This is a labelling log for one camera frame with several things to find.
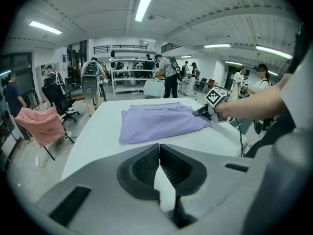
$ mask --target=white tabletop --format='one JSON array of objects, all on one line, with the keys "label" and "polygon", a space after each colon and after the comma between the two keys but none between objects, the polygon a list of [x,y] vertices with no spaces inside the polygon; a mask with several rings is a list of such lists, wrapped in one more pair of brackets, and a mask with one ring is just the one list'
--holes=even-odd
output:
[{"label": "white tabletop", "polygon": [[[118,142],[122,124],[122,110],[128,110],[130,105],[174,102],[191,106],[194,110],[202,106],[190,98],[140,99],[102,103],[77,138],[68,156],[62,180],[92,161],[153,143],[174,144],[202,152],[240,156],[239,132],[226,122],[212,125],[197,132],[156,141],[137,144],[120,144]],[[247,146],[245,136],[243,136],[243,144],[245,148]]]},{"label": "white tabletop", "polygon": [[163,98],[165,91],[164,81],[158,81],[157,79],[146,81],[143,91],[145,95]]}]

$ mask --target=pink cloth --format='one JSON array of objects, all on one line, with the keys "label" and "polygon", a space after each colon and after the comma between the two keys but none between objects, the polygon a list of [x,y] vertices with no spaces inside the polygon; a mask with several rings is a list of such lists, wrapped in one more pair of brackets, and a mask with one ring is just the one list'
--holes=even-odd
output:
[{"label": "pink cloth", "polygon": [[56,141],[65,134],[62,118],[53,107],[46,111],[22,108],[14,120],[30,132],[40,147]]}]

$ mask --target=ceiling light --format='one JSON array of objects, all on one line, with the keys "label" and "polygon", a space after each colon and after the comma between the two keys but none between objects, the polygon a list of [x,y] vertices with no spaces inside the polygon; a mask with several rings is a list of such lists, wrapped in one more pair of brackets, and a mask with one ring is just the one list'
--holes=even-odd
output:
[{"label": "ceiling light", "polygon": [[49,27],[47,25],[44,25],[44,24],[36,22],[36,21],[31,21],[29,25],[37,27],[37,28],[40,28],[40,29],[44,29],[44,30],[50,31],[50,32],[55,33],[57,35],[62,33],[60,31],[58,31],[57,29],[51,28],[51,27]]},{"label": "ceiling light", "polygon": [[275,55],[278,55],[278,56],[281,56],[281,57],[292,59],[291,55],[289,55],[287,53],[284,53],[284,52],[281,52],[279,50],[275,50],[275,49],[271,49],[271,48],[267,48],[267,47],[263,47],[263,46],[258,46],[258,45],[256,46],[256,48],[258,50],[266,51],[266,52],[269,52],[269,53],[272,53],[272,54],[275,54]]},{"label": "ceiling light", "polygon": [[204,48],[221,48],[221,47],[230,47],[229,44],[220,44],[220,45],[205,45]]},{"label": "ceiling light", "polygon": [[5,75],[5,74],[10,73],[10,72],[11,72],[10,70],[5,71],[5,72],[1,73],[0,76]]},{"label": "ceiling light", "polygon": [[139,6],[138,6],[138,10],[137,10],[137,14],[136,14],[136,18],[135,21],[136,22],[141,22],[143,19],[143,16],[146,13],[146,10],[148,9],[148,6],[150,4],[151,0],[140,0]]},{"label": "ceiling light", "polygon": [[272,71],[268,71],[269,73],[271,73],[271,74],[273,74],[274,76],[278,76],[278,74],[276,74],[276,73],[274,73],[274,72],[272,72]]},{"label": "ceiling light", "polygon": [[240,65],[240,66],[243,65],[241,63],[235,63],[235,62],[230,62],[230,61],[225,61],[225,63],[232,64],[232,65]]}]

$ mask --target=gray shirt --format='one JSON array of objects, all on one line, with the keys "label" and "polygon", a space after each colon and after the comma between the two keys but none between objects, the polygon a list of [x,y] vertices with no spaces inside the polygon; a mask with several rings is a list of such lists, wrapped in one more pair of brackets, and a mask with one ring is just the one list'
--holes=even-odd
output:
[{"label": "gray shirt", "polygon": [[160,70],[165,70],[165,77],[173,76],[176,71],[172,68],[171,61],[167,58],[162,58],[160,61]]}]

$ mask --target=purple cloth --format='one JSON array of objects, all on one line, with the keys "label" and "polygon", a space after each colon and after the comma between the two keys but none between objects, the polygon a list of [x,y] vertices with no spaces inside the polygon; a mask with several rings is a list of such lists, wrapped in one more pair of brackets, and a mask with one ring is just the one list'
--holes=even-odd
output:
[{"label": "purple cloth", "polygon": [[210,120],[194,116],[193,109],[181,103],[130,106],[122,111],[120,143],[140,143],[199,131]]}]

